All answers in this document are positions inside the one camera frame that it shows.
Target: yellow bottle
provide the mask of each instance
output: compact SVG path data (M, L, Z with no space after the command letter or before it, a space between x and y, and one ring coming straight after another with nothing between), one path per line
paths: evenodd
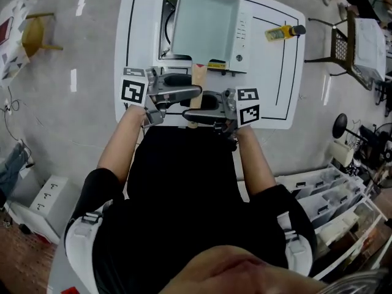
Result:
M291 26L285 25L278 28L270 29L265 31L265 36L267 37L269 42L275 40L284 40L289 39L294 36L303 35L306 33L306 29L303 25Z

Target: gray floor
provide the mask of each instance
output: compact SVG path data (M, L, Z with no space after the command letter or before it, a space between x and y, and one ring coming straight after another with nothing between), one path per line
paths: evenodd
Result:
M0 8L10 0L0 0ZM306 17L339 21L337 5L325 7L321 0L278 0L298 9ZM8 116L10 130L32 150L37 173L69 177L81 186L94 169L116 127L113 100L113 58L120 0L86 0L83 14L75 16L78 0L38 0L34 11L55 12L48 23L51 43L64 51L40 50L14 79L14 99L24 104ZM318 23L307 24L305 58L329 51L329 30ZM70 70L77 69L77 92L70 91ZM331 127L344 112L362 124L381 124L384 106L376 107L374 92L364 90L350 76L330 80L329 72L340 72L327 64L305 64L298 105L289 130L257 130L257 136L276 175L324 166L333 140ZM0 102L8 90L0 90ZM0 124L0 157L15 142ZM234 154L238 178L241 161Z

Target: red tag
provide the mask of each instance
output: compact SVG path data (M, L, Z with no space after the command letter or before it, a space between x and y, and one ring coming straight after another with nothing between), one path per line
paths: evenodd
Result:
M76 287L68 288L68 290L62 291L61 294L80 294Z

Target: wooden handle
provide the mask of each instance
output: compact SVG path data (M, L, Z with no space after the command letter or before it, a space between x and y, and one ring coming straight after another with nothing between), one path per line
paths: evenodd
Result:
M204 84L206 82L208 65L204 66L202 64L192 64L192 85L199 85L202 90L204 89ZM203 93L201 93L196 98L190 100L191 109L200 109L202 106ZM197 127L196 122L188 122L188 127L195 129Z

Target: white table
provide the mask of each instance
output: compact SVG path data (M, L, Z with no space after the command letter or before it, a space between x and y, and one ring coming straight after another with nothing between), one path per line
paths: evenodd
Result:
M13 0L0 13L0 25L12 18L10 36L0 45L0 85L3 87L10 85L20 69L30 62L21 39L26 16L35 3L35 0Z
M255 86L260 96L261 120L254 128L288 129L292 125L300 90L305 36L267 42L265 31L282 25L305 26L304 15L274 0L241 0L252 12L249 71L235 77L208 71L206 90L223 91L235 86ZM126 108L119 100L120 78L124 67L145 69L153 66L162 0L121 0L115 51L115 109L119 121ZM160 73L190 73L190 69L158 69ZM186 126L179 104L168 109L163 125Z

